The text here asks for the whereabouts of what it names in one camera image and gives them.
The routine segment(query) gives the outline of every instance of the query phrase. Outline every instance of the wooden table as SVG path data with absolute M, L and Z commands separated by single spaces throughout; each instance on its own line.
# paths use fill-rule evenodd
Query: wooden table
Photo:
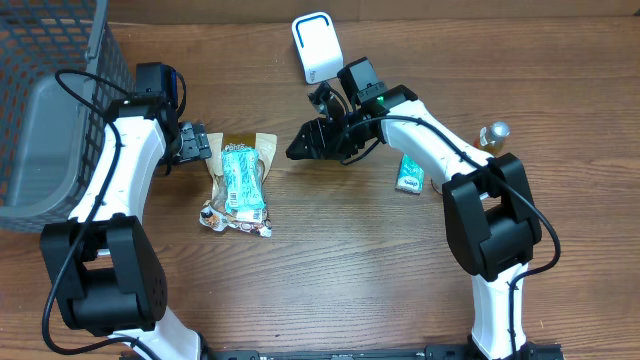
M 639 18 L 337 24 L 346 61 L 368 56 L 467 141 L 509 123 L 538 207 L 563 245 L 558 266 L 526 281 L 524 326 L 569 359 L 635 359 L 640 345 Z M 169 304 L 215 349 L 421 347 L 464 342 L 469 276 L 447 246 L 441 196 L 394 191 L 401 154 L 379 147 L 349 168 L 290 161 L 284 150 L 316 114 L 289 24 L 114 26 L 133 69 L 162 61 L 186 78 L 185 119 L 210 132 L 277 134 L 265 183 L 270 239 L 218 235 L 197 222 L 203 163 L 154 180 L 144 225 Z M 0 359 L 59 359 L 43 344 L 50 283 L 38 235 L 0 233 Z M 533 266 L 552 255 L 548 236 Z M 54 338 L 72 332 L 57 309 Z M 112 346 L 83 358 L 114 359 Z

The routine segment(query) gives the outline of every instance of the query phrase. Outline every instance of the black wire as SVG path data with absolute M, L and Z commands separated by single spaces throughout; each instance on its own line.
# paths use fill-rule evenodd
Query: black wire
M 356 111 L 356 96 L 358 95 L 358 93 L 354 93 L 353 95 L 351 95 L 351 108 L 353 109 L 353 111 Z
M 177 72 L 176 69 L 173 69 L 173 71 L 176 72 L 176 76 L 178 76 L 178 79 L 180 79 L 180 82 L 182 83 L 182 100 L 180 100 L 180 107 L 178 107 L 178 110 L 176 110 L 176 116 L 178 119 L 180 119 L 180 116 L 182 116 L 184 109 L 187 107 L 187 84 L 184 82 L 184 77 L 182 77 L 182 74 Z
M 354 162 L 358 162 L 358 161 L 360 161 L 360 160 L 364 159 L 364 157 L 365 157 L 365 156 L 367 156 L 367 155 L 369 155 L 369 153 L 370 153 L 373 149 L 375 149 L 375 147 L 376 147 L 376 146 L 378 146 L 378 144 L 380 144 L 380 139 L 376 140 L 376 142 L 374 142 L 373 144 L 371 144 L 371 146 L 369 146 L 369 147 L 367 148 L 367 150 L 365 150 L 365 151 L 362 153 L 362 155 L 358 156 L 357 158 L 355 158 L 355 159 L 353 159 L 353 160 L 351 160 L 351 161 L 349 161 L 349 162 L 344 162 L 344 160 L 345 160 L 345 159 L 342 159 L 342 160 L 340 160 L 340 164 L 342 164 L 342 165 L 344 165 L 344 166 L 348 166 L 348 165 L 353 164 Z
M 329 116 L 329 106 L 327 102 L 320 98 L 320 104 L 322 105 L 322 114 L 327 117 L 328 120 L 331 120 L 331 116 Z
M 449 146 L 458 156 L 460 156 L 462 160 L 466 161 L 476 169 L 479 169 L 479 170 L 484 169 L 482 165 L 473 161 L 473 159 L 471 159 L 469 155 L 467 155 L 467 153 L 465 153 L 460 148 L 458 148 L 453 143 L 453 141 L 451 141 L 451 139 L 449 139 L 446 135 L 444 135 L 437 127 L 420 118 L 413 118 L 409 116 L 400 116 L 400 115 L 386 115 L 386 116 L 381 116 L 377 118 L 365 119 L 345 129 L 345 131 L 343 131 L 342 133 L 342 138 L 344 138 L 348 132 L 350 132 L 353 128 L 357 126 L 361 126 L 361 125 L 376 122 L 376 121 L 382 121 L 382 120 L 400 120 L 400 121 L 413 122 L 418 125 L 422 125 L 428 128 L 429 130 L 431 130 L 434 134 L 436 134 L 445 144 L 447 144 L 447 146 Z M 511 186 L 505 183 L 497 175 L 493 173 L 489 173 L 489 174 L 491 174 L 491 176 L 493 177 L 493 180 L 496 182 L 496 184 L 498 184 L 500 188 L 502 188 L 503 190 L 507 191 L 509 194 L 511 194 L 518 200 L 520 200 L 520 202 L 522 202 L 526 207 L 529 208 L 529 210 L 531 210 L 535 214 L 535 216 L 540 220 L 542 225 L 544 225 L 544 227 L 549 232 L 549 235 L 551 236 L 551 240 L 553 241 L 553 246 L 554 246 L 553 258 L 551 259 L 551 261 L 549 261 L 549 263 L 547 263 L 546 265 L 540 266 L 538 268 L 526 271 L 520 275 L 517 275 L 509 284 L 509 335 L 511 337 L 511 352 L 512 352 L 513 358 L 515 359 L 517 356 L 516 334 L 514 331 L 514 328 L 515 328 L 514 292 L 515 292 L 516 284 L 518 283 L 518 281 L 524 279 L 525 277 L 543 273 L 553 268 L 558 263 L 558 260 L 560 260 L 560 254 L 561 254 L 560 239 L 558 238 L 558 234 L 556 233 L 555 229 L 553 228 L 549 220 L 542 214 L 542 212 L 540 212 L 540 210 L 538 210 L 531 202 L 525 199 L 522 195 L 520 195 L 520 193 L 518 193 Z
M 329 83 L 327 84 L 327 89 L 329 89 L 329 92 L 332 93 L 333 95 L 335 95 L 335 97 L 338 98 L 338 100 L 340 100 L 340 103 L 342 104 L 342 107 L 344 108 L 344 113 L 345 116 L 349 113 L 349 105 L 347 104 L 347 102 L 344 100 L 344 98 L 342 97 L 342 95 L 340 95 L 340 93 L 331 87 L 331 85 L 329 85 Z
M 98 77 L 96 75 L 93 75 L 93 74 L 90 74 L 90 73 L 86 73 L 84 71 L 73 70 L 73 69 L 62 69 L 62 70 L 58 70 L 56 72 L 56 74 L 55 74 L 56 81 L 58 82 L 58 84 L 60 84 L 60 86 L 67 93 L 69 93 L 69 95 L 71 95 L 76 100 L 78 100 L 81 103 L 83 103 L 85 106 L 87 106 L 89 109 L 91 109 L 92 111 L 94 111 L 98 115 L 102 116 L 103 118 L 104 118 L 104 114 L 98 108 L 93 106 L 93 104 L 89 103 L 84 98 L 82 98 L 80 95 L 78 95 L 73 90 L 71 90 L 60 79 L 60 74 L 84 75 L 84 76 L 92 78 L 92 79 L 94 79 L 94 80 L 96 80 L 98 82 L 102 82 L 102 83 L 105 83 L 105 84 L 107 84 L 109 86 L 113 86 L 116 90 L 118 90 L 118 91 L 120 91 L 120 92 L 122 92 L 124 94 L 127 94 L 126 90 L 124 90 L 121 87 L 111 83 L 110 81 L 108 81 L 106 79 L 103 79 L 103 78 L 100 78 L 100 77 Z M 109 170 L 107 172 L 107 176 L 105 177 L 104 183 L 102 184 L 102 187 L 100 188 L 100 191 L 98 192 L 98 195 L 96 195 L 95 202 L 94 202 L 93 206 L 91 207 L 91 210 L 89 211 L 89 214 L 87 215 L 87 218 L 85 219 L 85 222 L 82 223 L 82 225 L 80 226 L 80 230 L 78 231 L 78 235 L 73 240 L 71 248 L 69 249 L 69 252 L 67 253 L 67 257 L 64 259 L 62 267 L 60 268 L 60 271 L 58 272 L 58 275 L 56 276 L 56 279 L 54 280 L 53 285 L 51 286 L 51 290 L 49 291 L 49 296 L 47 297 L 47 302 L 46 302 L 46 305 L 44 307 L 44 312 L 42 314 L 42 338 L 43 338 L 45 344 L 47 344 L 47 346 L 49 347 L 49 349 L 51 349 L 52 351 L 54 351 L 54 352 L 56 352 L 58 354 L 61 354 L 61 355 L 78 355 L 78 354 L 86 353 L 86 352 L 89 352 L 89 351 L 92 351 L 92 350 L 100 349 L 100 348 L 105 347 L 107 345 L 111 345 L 111 344 L 115 344 L 115 343 L 128 342 L 128 343 L 135 344 L 135 346 L 138 346 L 140 348 L 140 350 L 142 350 L 145 354 L 147 354 L 147 356 L 149 356 L 152 360 L 160 360 L 160 358 L 151 349 L 149 349 L 149 347 L 147 347 L 145 344 L 139 342 L 138 339 L 135 339 L 135 338 L 130 337 L 130 336 L 121 336 L 121 337 L 117 337 L 117 338 L 111 338 L 111 339 L 107 339 L 107 340 L 104 340 L 104 341 L 97 342 L 95 344 L 83 346 L 83 347 L 80 347 L 80 348 L 77 348 L 77 349 L 65 349 L 65 348 L 62 348 L 62 347 L 56 345 L 53 342 L 53 339 L 51 338 L 51 333 L 50 333 L 50 330 L 49 330 L 49 320 L 51 318 L 51 310 L 53 308 L 53 301 L 55 300 L 56 294 L 58 293 L 58 289 L 60 288 L 60 285 L 62 284 L 62 280 L 64 278 L 64 275 L 66 274 L 67 269 L 69 268 L 69 264 L 71 263 L 71 260 L 73 259 L 74 255 L 76 253 L 76 250 L 78 249 L 78 246 L 80 246 L 80 243 L 83 241 L 84 234 L 87 232 L 87 229 L 89 228 L 89 225 L 91 224 L 91 222 L 95 218 L 96 214 L 98 213 L 98 210 L 100 209 L 100 206 L 102 205 L 102 202 L 104 200 L 104 196 L 107 193 L 107 189 L 109 188 L 109 183 L 111 182 L 111 179 L 113 179 L 113 175 L 114 175 L 114 173 L 116 171 L 116 167 L 118 165 L 118 159 L 120 158 L 120 150 L 121 150 L 121 147 L 122 147 L 122 140 L 120 138 L 120 132 L 118 132 L 118 129 L 113 124 L 113 122 L 107 122 L 107 125 L 113 131 L 113 135 L 114 135 L 115 140 L 116 140 L 115 151 L 114 151 L 114 154 L 113 154 L 113 160 L 111 161 L 111 165 L 109 166 Z
M 86 106 L 87 108 L 89 108 L 91 111 L 95 112 L 96 114 L 100 115 L 101 118 L 104 118 L 104 112 L 102 112 L 102 110 L 98 109 L 95 105 L 93 105 L 92 103 L 88 102 L 87 100 L 85 100 L 82 96 L 78 95 L 75 91 L 71 90 L 67 84 L 65 84 L 62 79 L 60 79 L 60 75 L 62 74 L 76 74 L 76 75 L 82 75 L 82 76 L 86 76 L 90 79 L 93 79 L 97 82 L 101 82 L 103 84 L 109 85 L 110 87 L 118 90 L 119 92 L 125 94 L 125 95 L 129 95 L 129 92 L 123 88 L 121 88 L 120 86 L 114 84 L 113 82 L 107 80 L 107 79 L 103 79 L 97 75 L 88 73 L 86 71 L 80 71 L 80 70 L 75 70 L 75 69 L 60 69 L 58 71 L 56 71 L 54 77 L 56 79 L 56 81 L 58 82 L 58 84 L 60 85 L 60 87 L 62 87 L 62 89 L 64 89 L 64 91 L 66 91 L 69 95 L 71 95 L 74 99 L 80 101 L 82 103 L 82 105 Z

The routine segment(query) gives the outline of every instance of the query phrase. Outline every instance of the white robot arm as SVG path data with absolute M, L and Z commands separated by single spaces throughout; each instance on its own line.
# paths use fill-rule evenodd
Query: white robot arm
M 420 100 L 405 101 L 389 110 L 388 115 L 420 118 L 440 130 L 458 148 L 466 152 L 475 162 L 487 165 L 493 156 L 467 144 L 438 122 Z M 382 120 L 382 134 L 389 146 L 407 154 L 432 179 L 434 188 L 442 192 L 442 184 L 456 174 L 470 174 L 477 169 L 462 161 L 442 139 L 424 126 L 402 120 Z M 502 271 L 494 281 L 481 275 L 472 277 L 475 321 L 471 337 L 487 359 L 504 359 L 511 355 L 509 336 L 509 283 L 518 274 L 525 272 L 528 264 L 516 264 Z M 521 325 L 523 280 L 515 292 L 516 348 L 526 342 Z
M 123 342 L 148 360 L 202 360 L 206 342 L 182 325 L 167 306 L 164 271 L 141 223 L 156 167 L 163 162 L 170 166 L 206 159 L 211 150 L 202 125 L 178 123 L 186 89 L 178 108 L 175 70 L 149 63 L 139 64 L 136 73 L 137 91 L 112 101 L 100 114 L 109 126 L 84 196 L 69 221 L 46 225 L 42 232 L 42 255 L 55 289 L 50 296 L 57 298 L 71 329 Z M 104 196 L 98 196 L 105 185 Z M 78 241 L 80 250 L 73 254 Z M 85 268 L 84 262 L 105 255 L 111 256 L 112 268 Z M 89 351 L 86 347 L 62 349 L 52 342 L 50 303 L 43 317 L 47 345 L 63 355 Z
M 321 84 L 309 99 L 326 118 L 303 125 L 287 156 L 294 160 L 340 159 L 348 165 L 370 150 L 349 163 L 344 159 L 374 138 L 407 154 L 443 194 L 447 241 L 456 260 L 472 275 L 475 350 L 485 359 L 505 359 L 513 353 L 513 333 L 515 350 L 520 351 L 526 343 L 521 325 L 523 281 L 517 281 L 513 302 L 509 300 L 510 284 L 527 271 L 541 230 L 538 219 L 521 203 L 511 201 L 511 195 L 501 191 L 493 177 L 511 183 L 532 203 L 522 164 L 511 154 L 493 159 L 464 142 L 438 122 L 409 89 L 388 90 L 366 58 L 347 65 L 338 79 L 353 112 L 342 111 L 348 106 L 341 95 Z M 481 201 L 488 197 L 501 197 L 502 203 L 485 212 Z

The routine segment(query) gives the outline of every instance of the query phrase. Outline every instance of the small white object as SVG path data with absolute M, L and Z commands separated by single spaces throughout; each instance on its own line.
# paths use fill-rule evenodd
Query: small white object
M 331 17 L 324 12 L 301 16 L 293 21 L 291 31 L 307 83 L 336 77 L 344 62 Z

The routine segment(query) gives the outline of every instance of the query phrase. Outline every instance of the green mint package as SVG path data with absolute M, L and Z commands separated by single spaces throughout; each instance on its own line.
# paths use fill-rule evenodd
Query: green mint package
M 228 213 L 264 209 L 262 182 L 258 173 L 259 154 L 244 148 L 222 152 L 222 171 L 227 185 Z
M 424 170 L 406 154 L 403 155 L 400 170 L 398 170 L 396 189 L 413 194 L 420 194 L 422 192 L 423 182 Z

